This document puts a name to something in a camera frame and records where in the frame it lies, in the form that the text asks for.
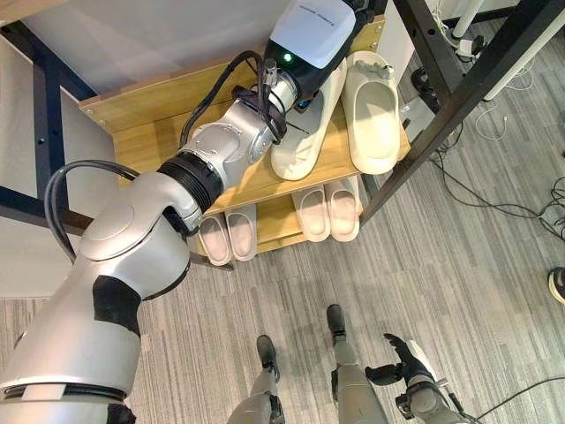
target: slipper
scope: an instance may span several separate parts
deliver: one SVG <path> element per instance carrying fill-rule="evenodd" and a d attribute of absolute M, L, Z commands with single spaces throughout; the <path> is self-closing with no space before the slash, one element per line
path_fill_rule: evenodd
<path fill-rule="evenodd" d="M 212 265 L 221 266 L 231 261 L 230 238 L 223 214 L 204 217 L 199 237 Z"/>
<path fill-rule="evenodd" d="M 313 242 L 327 239 L 331 230 L 324 186 L 293 193 L 292 201 L 306 239 Z"/>
<path fill-rule="evenodd" d="M 342 104 L 351 160 L 365 174 L 384 174 L 393 169 L 400 151 L 394 71 L 372 51 L 349 55 L 347 66 Z"/>
<path fill-rule="evenodd" d="M 304 113 L 286 115 L 287 133 L 281 144 L 271 147 L 271 165 L 280 178 L 297 180 L 308 175 L 321 151 L 329 120 L 345 83 L 345 59 L 331 73 Z"/>
<path fill-rule="evenodd" d="M 257 206 L 235 208 L 225 213 L 231 251 L 238 261 L 249 261 L 257 254 Z"/>
<path fill-rule="evenodd" d="M 359 234 L 359 184 L 357 176 L 324 185 L 331 234 L 337 241 L 352 241 Z"/>

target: white wall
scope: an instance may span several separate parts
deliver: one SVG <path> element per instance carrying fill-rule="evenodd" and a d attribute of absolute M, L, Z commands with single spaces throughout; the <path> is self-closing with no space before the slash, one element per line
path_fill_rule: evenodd
<path fill-rule="evenodd" d="M 65 160 L 113 160 L 112 140 L 62 95 Z M 0 185 L 36 196 L 32 66 L 0 41 Z M 117 180 L 95 170 L 69 176 L 69 202 L 95 215 L 117 193 Z M 48 229 L 0 218 L 0 298 L 49 296 L 71 264 Z"/>
<path fill-rule="evenodd" d="M 264 42 L 289 0 L 73 0 L 25 20 L 106 92 Z"/>

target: wooden shelf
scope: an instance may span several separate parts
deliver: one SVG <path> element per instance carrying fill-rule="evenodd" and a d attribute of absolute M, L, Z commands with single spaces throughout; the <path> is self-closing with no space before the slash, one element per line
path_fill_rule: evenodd
<path fill-rule="evenodd" d="M 384 25 L 382 16 L 375 17 L 356 37 L 350 53 L 374 51 Z M 139 172 L 156 170 L 177 153 L 189 110 L 197 107 L 225 65 L 208 64 L 157 77 L 81 102 L 80 108 L 112 135 L 118 162 Z M 249 69 L 238 67 L 193 128 L 219 119 L 232 104 L 231 89 L 237 84 L 248 87 L 254 80 Z M 410 150 L 404 130 L 401 130 L 401 144 L 399 160 Z M 256 203 L 259 253 L 290 246 L 305 241 L 290 194 L 358 173 L 350 159 L 347 125 L 339 102 L 318 161 L 308 176 L 299 181 L 278 178 L 267 153 L 246 171 L 240 185 L 217 199 L 206 215 Z"/>
<path fill-rule="evenodd" d="M 218 119 L 230 105 L 231 102 L 224 102 L 210 107 L 200 121 L 205 123 Z M 188 115 L 162 119 L 114 134 L 117 161 L 140 172 L 155 170 L 177 152 L 178 138 Z M 401 135 L 399 160 L 410 150 L 404 130 L 401 130 Z M 338 103 L 330 120 L 318 162 L 309 175 L 299 181 L 279 178 L 271 167 L 270 154 L 267 153 L 247 170 L 240 185 L 232 187 L 218 198 L 206 215 L 247 203 L 266 201 L 358 173 L 350 159 L 347 125 L 343 108 Z"/>
<path fill-rule="evenodd" d="M 360 50 L 375 51 L 385 26 L 384 16 L 375 16 L 373 23 L 363 27 L 351 45 L 350 53 Z M 241 50 L 257 46 L 241 46 Z M 256 51 L 263 51 L 261 46 Z M 132 84 L 119 90 L 97 95 L 80 102 L 80 109 L 110 134 L 174 117 L 194 110 L 214 85 L 232 57 L 213 63 L 192 66 L 179 72 L 166 73 L 150 80 Z M 256 80 L 251 69 L 238 66 L 227 79 L 214 104 L 231 100 L 235 85 L 249 87 Z"/>
<path fill-rule="evenodd" d="M 257 239 L 259 254 L 306 240 L 292 196 L 280 196 L 257 204 Z M 206 254 L 200 243 L 199 250 Z"/>

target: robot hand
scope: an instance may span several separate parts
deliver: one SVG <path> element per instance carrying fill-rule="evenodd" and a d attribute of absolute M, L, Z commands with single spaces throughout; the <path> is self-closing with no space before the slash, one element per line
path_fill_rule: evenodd
<path fill-rule="evenodd" d="M 413 340 L 404 342 L 393 334 L 385 338 L 395 348 L 400 363 L 365 369 L 366 377 L 374 384 L 386 386 L 404 379 L 407 390 L 396 398 L 396 407 L 406 420 L 416 418 L 425 424 L 468 424 L 461 404 L 455 394 L 449 397 L 458 412 L 450 409 L 441 392 L 430 361 Z"/>
<path fill-rule="evenodd" d="M 387 333 L 384 336 L 395 348 L 401 362 L 396 365 L 365 368 L 365 375 L 371 382 L 378 386 L 386 386 L 403 378 L 406 384 L 408 384 L 417 375 L 423 375 L 435 382 L 435 373 L 429 360 L 416 342 L 409 340 L 408 344 L 406 344 L 400 337 L 394 334 Z"/>

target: gray carpet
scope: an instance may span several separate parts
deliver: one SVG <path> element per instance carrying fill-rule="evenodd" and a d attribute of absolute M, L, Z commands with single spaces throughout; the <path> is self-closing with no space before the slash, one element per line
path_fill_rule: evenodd
<path fill-rule="evenodd" d="M 502 140 L 477 135 L 479 105 L 448 153 L 448 170 L 488 199 L 541 208 L 565 175 L 563 46 L 560 33 L 538 54 L 531 90 L 496 98 L 481 129 L 494 133 L 508 116 Z M 404 79 L 400 89 L 406 99 L 409 85 Z M 535 221 L 456 203 L 427 163 L 349 244 L 293 246 L 237 263 L 233 273 L 194 267 L 172 293 L 143 304 L 143 353 L 128 403 L 142 423 L 225 422 L 260 370 L 254 343 L 266 332 L 278 348 L 287 422 L 337 423 L 325 309 L 339 302 L 361 364 L 396 360 L 383 332 L 412 337 L 479 414 L 565 374 L 565 307 L 546 288 L 546 272 L 564 254 L 565 244 Z M 0 366 L 40 304 L 0 302 Z M 563 423 L 564 389 L 536 388 L 483 422 Z M 402 390 L 377 389 L 391 423 L 404 422 L 394 406 Z"/>

